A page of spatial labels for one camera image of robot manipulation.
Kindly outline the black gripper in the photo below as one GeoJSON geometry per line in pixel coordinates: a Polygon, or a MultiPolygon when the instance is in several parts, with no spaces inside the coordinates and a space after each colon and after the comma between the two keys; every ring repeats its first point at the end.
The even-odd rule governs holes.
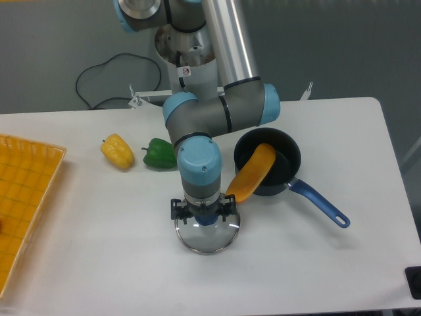
{"type": "Polygon", "coordinates": [[[221,194],[220,201],[210,205],[205,203],[194,205],[180,199],[170,201],[171,219],[181,220],[184,224],[187,224],[190,217],[194,217],[196,221],[216,221],[219,216],[222,217],[223,222],[230,216],[236,216],[236,200],[233,194],[221,194]]]}

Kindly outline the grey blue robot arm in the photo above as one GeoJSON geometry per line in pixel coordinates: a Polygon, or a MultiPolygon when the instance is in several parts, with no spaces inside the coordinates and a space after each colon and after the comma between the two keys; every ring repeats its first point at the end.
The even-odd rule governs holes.
{"type": "Polygon", "coordinates": [[[123,27],[155,28],[172,95],[162,111],[184,200],[171,217],[201,225],[236,214],[220,195],[222,158],[213,138],[276,120],[280,99],[259,76],[240,1],[115,1],[123,27]]]}

